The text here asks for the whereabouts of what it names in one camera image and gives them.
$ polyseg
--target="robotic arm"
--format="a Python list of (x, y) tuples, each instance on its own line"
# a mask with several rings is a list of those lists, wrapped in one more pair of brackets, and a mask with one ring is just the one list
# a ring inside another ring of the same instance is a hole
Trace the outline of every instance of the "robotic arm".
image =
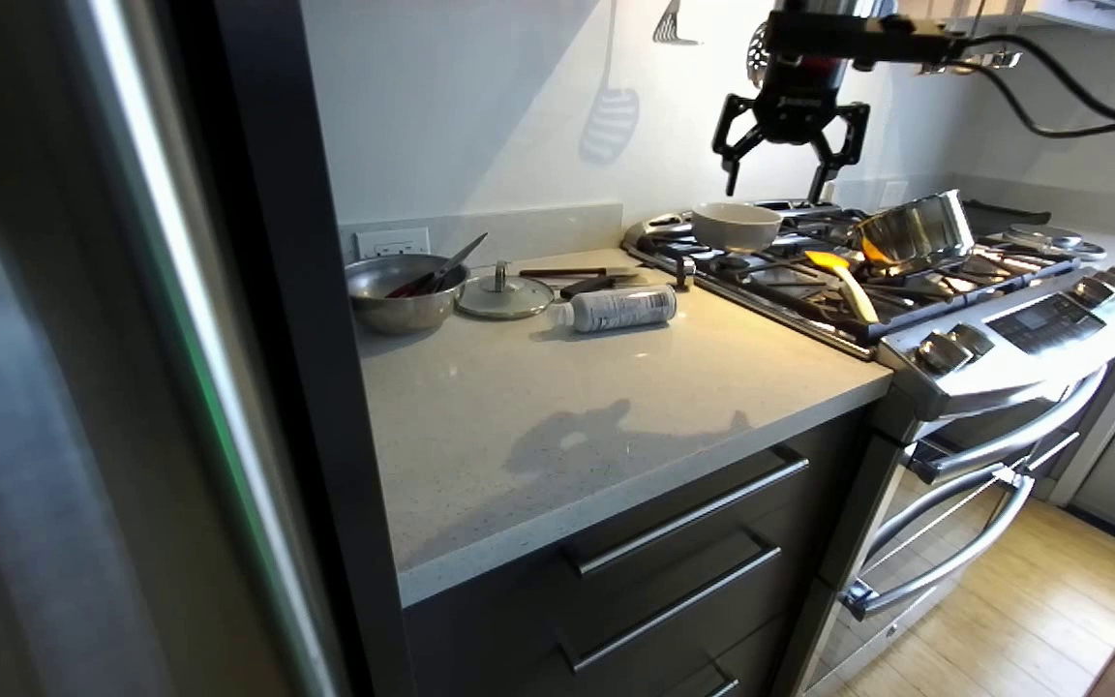
[[(1044, 69), (1058, 72), (1058, 82), (1080, 95), (1090, 112), (1098, 112), (1108, 122), (1077, 129), (1077, 130), (1050, 130), (1031, 120), (1020, 100), (1004, 86), (993, 64), (975, 58), (975, 47), (1020, 47), (1031, 49)], [(824, 16), (808, 10), (804, 0), (782, 0), (778, 10), (765, 19), (762, 33), (765, 69), (757, 95), (728, 95), (715, 120), (711, 152), (719, 156), (719, 166), (728, 170), (728, 193), (734, 193), (740, 161), (757, 142), (808, 142), (815, 148), (815, 178), (808, 184), (808, 200), (819, 200), (839, 175), (839, 166), (860, 161), (862, 134), (866, 134), (866, 105), (835, 105), (835, 89), (845, 77), (845, 62), (850, 58), (857, 69), (871, 69), (875, 62), (916, 62), (929, 69), (973, 69), (982, 72), (1013, 108), (1013, 116), (1044, 138), (1077, 138), (1077, 134), (1098, 134), (1115, 130), (1115, 108), (1094, 100), (1082, 86), (1077, 86), (1063, 64), (1035, 47), (1020, 33), (982, 33), (968, 38), (960, 29), (946, 29), (940, 23), (913, 23), (907, 16), (884, 16), (884, 19), (860, 19), (860, 16)], [(731, 138), (731, 122), (740, 116), (753, 116), (753, 122)], [(832, 152), (824, 129), (832, 120), (845, 120), (845, 142)]]

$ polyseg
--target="spoon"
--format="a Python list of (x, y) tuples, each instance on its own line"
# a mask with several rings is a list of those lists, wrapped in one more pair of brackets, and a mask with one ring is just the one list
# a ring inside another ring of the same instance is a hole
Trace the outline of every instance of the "spoon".
[(464, 264), (473, 255), (473, 246), (478, 246), (486, 233), (478, 233), (477, 241), (468, 241), (460, 251), (453, 251), (441, 265), (423, 269), (413, 280), (407, 280), (401, 287), (386, 290), (386, 299), (401, 299), (401, 295), (423, 295), (431, 287), (441, 287), (447, 280), (447, 269), (455, 269), (455, 264)]
[(832, 269), (839, 280), (839, 287), (848, 290), (848, 302), (857, 307), (860, 322), (875, 326), (879, 312), (871, 307), (871, 299), (862, 295), (860, 280), (850, 273), (850, 264), (845, 255), (819, 251), (819, 246), (804, 246), (804, 260)]

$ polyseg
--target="stainless steel oven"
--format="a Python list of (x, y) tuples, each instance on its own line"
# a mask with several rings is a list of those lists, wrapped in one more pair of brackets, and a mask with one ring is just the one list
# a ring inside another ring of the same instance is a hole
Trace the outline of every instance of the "stainless steel oven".
[(884, 335), (875, 440), (782, 682), (839, 694), (982, 555), (1063, 454), (1115, 361), (1115, 269), (1077, 269)]

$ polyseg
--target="oven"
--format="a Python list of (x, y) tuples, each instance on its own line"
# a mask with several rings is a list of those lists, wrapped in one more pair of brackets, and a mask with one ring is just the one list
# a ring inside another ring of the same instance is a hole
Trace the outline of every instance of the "oven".
[[(848, 245), (839, 225), (804, 236)], [(879, 322), (862, 326), (835, 280), (801, 264), (801, 245), (724, 251), (688, 236), (622, 241), (655, 265), (691, 265), (704, 290), (893, 367), (778, 677), (789, 694), (839, 694), (956, 592), (956, 575), (1004, 539), (1036, 476), (1080, 438), (1080, 414), (1115, 365), (1115, 265), (1104, 265), (1098, 246), (1073, 255), (978, 241), (922, 280), (860, 269), (879, 307)]]
[(1115, 365), (1115, 269), (884, 335), (890, 393), (804, 608), (789, 690), (845, 694), (1026, 508)]

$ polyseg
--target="stainless steel refrigerator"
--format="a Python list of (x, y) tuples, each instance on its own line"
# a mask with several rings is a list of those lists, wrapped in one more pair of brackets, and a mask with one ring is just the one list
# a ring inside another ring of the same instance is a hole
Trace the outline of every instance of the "stainless steel refrigerator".
[(407, 694), (300, 19), (0, 0), (0, 694)]

